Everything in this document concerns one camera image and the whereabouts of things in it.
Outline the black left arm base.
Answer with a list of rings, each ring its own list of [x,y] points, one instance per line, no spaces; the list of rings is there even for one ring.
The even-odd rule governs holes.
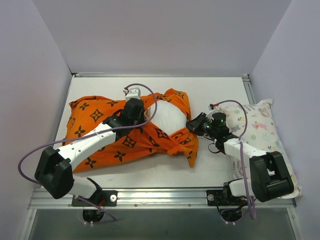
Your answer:
[[[85,200],[99,207],[115,207],[118,200],[118,191],[102,190],[100,193],[95,193],[90,198],[85,198]],[[82,201],[74,196],[71,205],[73,207],[91,207],[92,205],[86,201]]]

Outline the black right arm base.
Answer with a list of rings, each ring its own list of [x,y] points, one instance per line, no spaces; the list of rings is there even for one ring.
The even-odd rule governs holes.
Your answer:
[[[227,193],[222,188],[219,189],[208,189],[206,191],[206,201],[207,205],[210,207],[242,207],[246,206],[247,199],[243,196],[233,196],[230,193]]]

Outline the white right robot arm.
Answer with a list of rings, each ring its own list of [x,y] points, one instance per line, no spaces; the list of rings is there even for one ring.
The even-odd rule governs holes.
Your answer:
[[[267,202],[294,192],[294,183],[280,152],[267,152],[243,143],[230,132],[224,113],[215,112],[211,116],[209,118],[202,112],[187,122],[186,127],[197,136],[206,135],[215,140],[215,146],[221,153],[237,160],[243,159],[249,166],[249,170],[245,167],[241,169],[242,175],[247,177],[251,196],[260,202]]]

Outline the orange black-patterned pillowcase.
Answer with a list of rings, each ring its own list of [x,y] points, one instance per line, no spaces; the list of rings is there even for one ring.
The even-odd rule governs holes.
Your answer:
[[[188,95],[173,88],[133,98],[138,124],[122,114],[129,102],[103,96],[84,96],[70,102],[66,143],[60,155],[71,160],[74,173],[125,164],[154,153],[184,154],[196,162],[199,141],[186,123],[191,119]]]

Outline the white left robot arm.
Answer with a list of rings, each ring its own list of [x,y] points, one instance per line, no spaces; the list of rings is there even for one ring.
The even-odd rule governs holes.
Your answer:
[[[77,177],[75,168],[98,150],[127,136],[144,123],[144,103],[137,98],[126,101],[124,108],[107,117],[88,134],[68,145],[45,148],[34,177],[54,199],[67,194],[80,196],[90,206],[105,199],[102,188],[92,179]]]

